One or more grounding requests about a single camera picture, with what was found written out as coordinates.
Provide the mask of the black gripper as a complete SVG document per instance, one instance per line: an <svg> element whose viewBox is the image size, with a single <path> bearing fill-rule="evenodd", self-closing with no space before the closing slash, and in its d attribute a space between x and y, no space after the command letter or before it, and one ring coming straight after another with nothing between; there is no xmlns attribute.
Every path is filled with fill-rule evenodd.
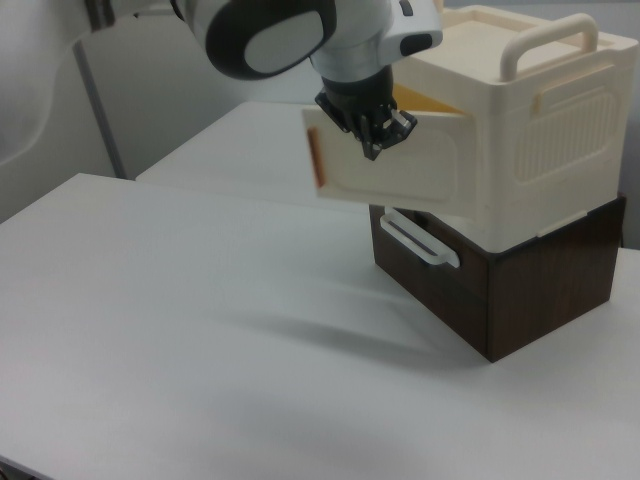
<svg viewBox="0 0 640 480"><path fill-rule="evenodd" d="M397 110L393 98L393 73L387 65L376 74L355 82L322 78L316 104L344 132L361 137L364 156L374 161L384 148L405 141L416 118Z"/></svg>

